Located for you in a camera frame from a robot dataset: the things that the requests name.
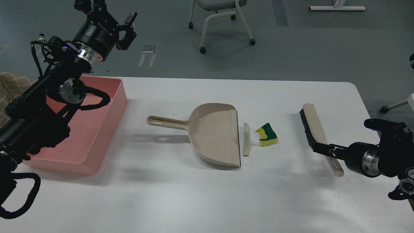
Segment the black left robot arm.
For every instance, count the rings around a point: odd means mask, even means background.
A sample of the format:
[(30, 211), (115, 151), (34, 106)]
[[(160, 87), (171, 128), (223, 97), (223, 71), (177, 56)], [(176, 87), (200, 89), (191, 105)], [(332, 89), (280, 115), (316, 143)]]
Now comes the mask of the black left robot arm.
[(32, 57), (38, 80), (17, 98), (5, 113), (9, 121), (1, 128), (1, 203), (12, 194), (19, 179), (33, 179), (34, 185), (25, 203), (16, 211), (1, 208), (1, 218), (15, 219), (32, 206), (41, 179), (35, 173), (16, 173), (23, 161), (29, 161), (44, 147), (53, 148), (70, 135), (69, 122), (77, 111), (102, 108), (110, 96), (86, 86), (81, 75), (90, 73), (95, 61), (105, 61), (113, 48), (127, 50), (136, 38), (130, 12), (123, 24), (108, 12), (104, 0), (77, 0), (74, 8), (87, 20), (72, 41), (57, 36), (45, 40), (44, 34), (31, 41)]

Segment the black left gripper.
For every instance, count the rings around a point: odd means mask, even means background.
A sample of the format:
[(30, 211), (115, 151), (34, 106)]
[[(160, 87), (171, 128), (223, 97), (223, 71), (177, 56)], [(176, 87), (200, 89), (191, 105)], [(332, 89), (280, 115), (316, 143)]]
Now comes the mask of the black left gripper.
[(130, 12), (120, 25), (115, 19), (109, 19), (105, 0), (76, 0), (74, 8), (87, 15), (87, 21), (73, 42), (78, 49), (92, 50), (97, 61), (105, 61), (113, 48), (127, 50), (136, 38), (133, 22), (137, 12)]

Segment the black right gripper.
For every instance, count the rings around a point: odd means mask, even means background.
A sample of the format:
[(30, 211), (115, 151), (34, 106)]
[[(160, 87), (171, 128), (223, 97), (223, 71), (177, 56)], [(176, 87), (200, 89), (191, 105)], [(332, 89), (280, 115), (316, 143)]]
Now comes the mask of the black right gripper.
[(335, 144), (314, 142), (311, 146), (313, 152), (330, 158), (343, 160), (351, 171), (366, 177), (378, 177), (379, 171), (378, 147), (374, 144), (355, 142), (349, 147)]

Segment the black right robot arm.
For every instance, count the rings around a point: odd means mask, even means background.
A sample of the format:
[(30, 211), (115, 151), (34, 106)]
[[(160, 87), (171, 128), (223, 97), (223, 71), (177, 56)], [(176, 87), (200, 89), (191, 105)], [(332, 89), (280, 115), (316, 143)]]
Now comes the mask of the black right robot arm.
[(397, 177), (399, 183), (388, 197), (413, 200), (413, 133), (403, 122), (380, 118), (366, 119), (364, 126), (381, 133), (378, 144), (355, 142), (343, 147), (312, 140), (310, 146), (316, 153), (343, 160), (349, 170), (366, 177)]

